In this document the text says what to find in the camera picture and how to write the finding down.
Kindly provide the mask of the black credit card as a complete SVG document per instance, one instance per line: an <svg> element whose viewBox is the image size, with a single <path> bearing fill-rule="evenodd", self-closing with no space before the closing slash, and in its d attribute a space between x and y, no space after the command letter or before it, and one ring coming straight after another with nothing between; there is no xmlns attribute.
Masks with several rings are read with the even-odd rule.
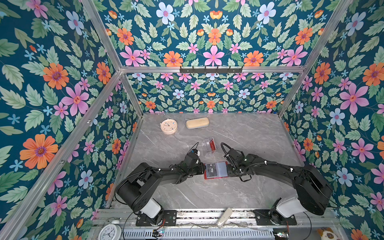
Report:
<svg viewBox="0 0 384 240"><path fill-rule="evenodd" d="M217 167L216 164L206 164L206 177L207 179L217 177Z"/></svg>

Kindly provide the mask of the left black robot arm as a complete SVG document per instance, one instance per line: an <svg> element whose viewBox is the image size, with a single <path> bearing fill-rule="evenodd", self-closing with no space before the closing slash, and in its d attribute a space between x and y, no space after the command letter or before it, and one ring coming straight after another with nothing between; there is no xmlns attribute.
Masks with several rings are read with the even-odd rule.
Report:
<svg viewBox="0 0 384 240"><path fill-rule="evenodd" d="M141 163L118 184L116 194L133 212L142 213L158 224L164 215L164 208L153 198L158 186L178 185L195 175L202 175L204 171L200 152L191 149L183 161L168 168Z"/></svg>

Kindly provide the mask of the red card holder wallet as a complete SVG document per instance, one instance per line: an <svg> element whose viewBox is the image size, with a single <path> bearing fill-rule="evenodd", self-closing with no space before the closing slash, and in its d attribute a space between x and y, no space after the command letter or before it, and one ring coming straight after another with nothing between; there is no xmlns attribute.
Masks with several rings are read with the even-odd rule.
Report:
<svg viewBox="0 0 384 240"><path fill-rule="evenodd" d="M227 178L227 162L216 162L205 164L204 177L205 180Z"/></svg>

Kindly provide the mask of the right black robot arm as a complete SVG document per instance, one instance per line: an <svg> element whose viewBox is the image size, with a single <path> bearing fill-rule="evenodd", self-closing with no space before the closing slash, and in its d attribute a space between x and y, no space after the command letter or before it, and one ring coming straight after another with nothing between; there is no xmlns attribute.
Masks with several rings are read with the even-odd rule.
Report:
<svg viewBox="0 0 384 240"><path fill-rule="evenodd" d="M245 155L225 143L221 143L224 158L229 162L229 177L263 176L288 185L296 194L285 199L279 198L270 209L270 219L278 221L292 215L309 212L322 216L331 200L333 189L325 177L313 166L288 166L268 161L254 154Z"/></svg>

